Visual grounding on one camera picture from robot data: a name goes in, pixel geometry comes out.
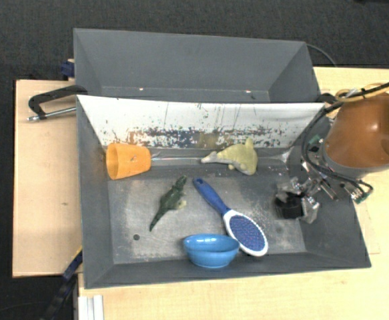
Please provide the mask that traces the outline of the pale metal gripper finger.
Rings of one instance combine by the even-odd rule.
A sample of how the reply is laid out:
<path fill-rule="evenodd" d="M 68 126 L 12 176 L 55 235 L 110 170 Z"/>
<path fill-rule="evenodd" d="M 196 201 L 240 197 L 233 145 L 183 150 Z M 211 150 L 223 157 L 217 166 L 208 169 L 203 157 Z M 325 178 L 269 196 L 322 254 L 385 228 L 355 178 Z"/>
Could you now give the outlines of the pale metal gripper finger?
<path fill-rule="evenodd" d="M 318 216 L 320 204 L 311 196 L 301 198 L 303 216 L 302 220 L 308 224 L 313 223 Z"/>
<path fill-rule="evenodd" d="M 302 195 L 305 195 L 306 192 L 306 183 L 301 183 L 297 177 L 293 177 L 277 184 L 276 197 L 280 201 L 287 201 L 290 195 L 301 197 Z"/>

